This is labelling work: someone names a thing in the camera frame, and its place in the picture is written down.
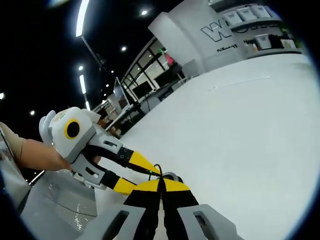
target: white wall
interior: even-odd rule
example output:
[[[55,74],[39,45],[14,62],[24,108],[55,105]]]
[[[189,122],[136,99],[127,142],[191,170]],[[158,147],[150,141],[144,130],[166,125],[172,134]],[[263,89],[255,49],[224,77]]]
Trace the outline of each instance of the white wall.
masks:
[[[195,59],[200,74],[216,68],[214,59],[223,54],[221,48],[233,46],[235,53],[231,55],[237,56],[236,61],[243,60],[244,45],[237,42],[230,28],[206,0],[184,0],[169,13],[162,12],[149,30],[180,65]],[[234,59],[225,57],[223,66],[234,63]]]
[[[149,30],[179,64],[184,65],[192,59],[201,58],[195,46],[186,39],[185,33],[170,19],[168,13],[160,13],[150,24]]]

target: yellow circle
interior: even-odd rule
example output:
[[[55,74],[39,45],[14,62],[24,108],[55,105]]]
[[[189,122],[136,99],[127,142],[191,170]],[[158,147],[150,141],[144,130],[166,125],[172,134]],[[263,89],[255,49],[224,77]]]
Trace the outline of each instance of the yellow circle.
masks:
[[[69,121],[66,122],[66,124],[64,126],[64,135],[66,136],[67,139],[70,139],[70,140],[75,139],[78,136],[78,135],[76,135],[74,137],[71,137],[71,136],[68,135],[68,127],[72,123],[77,123],[79,125],[79,127],[80,127],[80,124],[79,124],[78,120],[75,119],[75,118],[71,118],[71,119],[69,119]]]

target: ceiling light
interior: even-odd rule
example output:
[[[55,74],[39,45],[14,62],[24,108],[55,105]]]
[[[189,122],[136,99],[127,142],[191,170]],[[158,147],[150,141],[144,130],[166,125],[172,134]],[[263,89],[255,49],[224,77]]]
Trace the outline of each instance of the ceiling light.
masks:
[[[86,93],[85,77],[84,75],[80,75],[79,78],[80,78],[82,93],[85,94]]]
[[[86,109],[88,109],[90,111],[90,106],[89,106],[89,102],[88,101],[85,102],[85,106],[86,106]]]
[[[85,21],[85,15],[86,15],[88,4],[89,4],[89,0],[82,0],[81,2],[78,20],[76,22],[76,32],[75,32],[76,37],[79,37],[82,35],[82,30],[84,28],[84,21]]]

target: gray plastic part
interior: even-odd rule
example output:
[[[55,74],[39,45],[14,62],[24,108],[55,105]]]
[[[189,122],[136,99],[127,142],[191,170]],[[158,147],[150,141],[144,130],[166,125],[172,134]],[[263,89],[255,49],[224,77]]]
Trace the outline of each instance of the gray plastic part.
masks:
[[[88,142],[89,145],[98,146],[114,154],[117,154],[121,147],[124,146],[124,144],[115,137],[108,136],[106,131],[98,124],[94,123],[93,126],[95,127],[96,134]]]
[[[99,186],[101,183],[101,180],[103,176],[105,175],[105,171],[100,170],[93,166],[81,153],[76,161],[70,165],[71,168],[76,171],[77,173],[81,174],[82,177],[89,183],[94,184],[95,186]],[[86,168],[90,169],[92,172],[94,172],[94,175],[91,175],[87,172]]]
[[[189,240],[242,240],[236,225],[208,204],[178,208]]]
[[[102,240],[113,239],[110,236],[116,236],[117,240],[133,240],[138,224],[145,212],[143,207],[135,207],[128,205],[119,205],[107,209],[101,215],[92,220],[86,227],[83,235],[77,240]],[[119,229],[119,219],[126,216],[119,233],[115,231]]]
[[[112,146],[105,144],[105,141],[109,142]],[[105,175],[105,171],[93,166],[82,153],[79,154],[79,152],[84,149],[87,144],[98,146],[117,154],[120,148],[123,147],[123,143],[113,136],[108,136],[101,126],[93,123],[92,127],[85,133],[82,139],[77,143],[75,148],[66,158],[67,161],[71,163],[70,165],[72,169],[81,174],[88,184],[92,184],[96,188],[106,189],[105,186],[101,185],[101,180]],[[90,169],[90,171],[95,174],[89,174],[86,168]]]

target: black cable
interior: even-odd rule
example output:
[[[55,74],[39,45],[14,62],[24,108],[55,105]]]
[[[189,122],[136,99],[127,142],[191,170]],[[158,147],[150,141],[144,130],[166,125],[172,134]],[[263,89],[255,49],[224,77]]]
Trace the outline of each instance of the black cable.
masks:
[[[160,165],[159,165],[159,164],[156,164],[156,165],[154,165],[154,167],[158,167],[158,168],[159,168],[160,175],[161,175],[160,178],[162,178],[162,169],[161,169]]]
[[[146,103],[148,104],[148,109],[149,109],[148,113],[150,113],[150,106],[149,106],[149,100],[148,100],[148,97],[146,98]]]

